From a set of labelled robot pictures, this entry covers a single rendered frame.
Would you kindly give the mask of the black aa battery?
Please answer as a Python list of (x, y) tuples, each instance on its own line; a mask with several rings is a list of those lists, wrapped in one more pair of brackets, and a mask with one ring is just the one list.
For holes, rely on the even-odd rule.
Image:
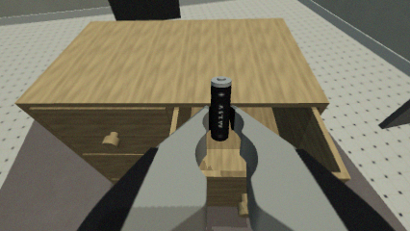
[(218, 76), (211, 79), (211, 137), (215, 141), (225, 141), (229, 135), (232, 79)]

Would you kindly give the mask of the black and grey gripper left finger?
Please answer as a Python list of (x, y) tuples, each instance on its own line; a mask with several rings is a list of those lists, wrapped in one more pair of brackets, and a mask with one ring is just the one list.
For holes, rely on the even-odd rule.
[[(203, 107), (107, 191), (77, 231), (205, 231), (212, 108)], [(206, 129), (206, 134), (205, 134)]]

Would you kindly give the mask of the wooden chest of drawers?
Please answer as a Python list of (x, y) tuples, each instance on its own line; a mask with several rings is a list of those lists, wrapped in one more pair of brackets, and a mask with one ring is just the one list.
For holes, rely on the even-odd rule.
[(232, 79), (231, 106), (329, 105), (283, 18), (91, 21), (16, 105), (115, 184), (31, 107), (211, 107), (211, 79)]

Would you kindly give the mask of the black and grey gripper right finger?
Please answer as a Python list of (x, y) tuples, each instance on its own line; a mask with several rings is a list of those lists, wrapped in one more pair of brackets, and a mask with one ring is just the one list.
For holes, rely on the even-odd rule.
[(304, 149), (234, 105), (229, 118), (246, 161), (253, 231), (396, 231)]

